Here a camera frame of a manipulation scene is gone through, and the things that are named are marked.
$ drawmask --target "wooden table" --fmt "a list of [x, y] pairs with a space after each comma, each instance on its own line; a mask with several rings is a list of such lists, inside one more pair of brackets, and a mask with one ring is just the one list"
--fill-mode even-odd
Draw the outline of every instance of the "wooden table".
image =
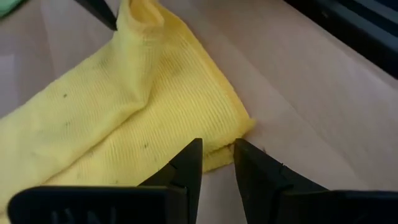
[[[162, 3], [257, 119], [253, 144], [329, 189], [398, 190], [397, 80], [282, 0]], [[0, 116], [111, 34], [72, 0], [30, 0], [0, 23]], [[245, 222], [233, 166], [203, 177], [198, 222]]]

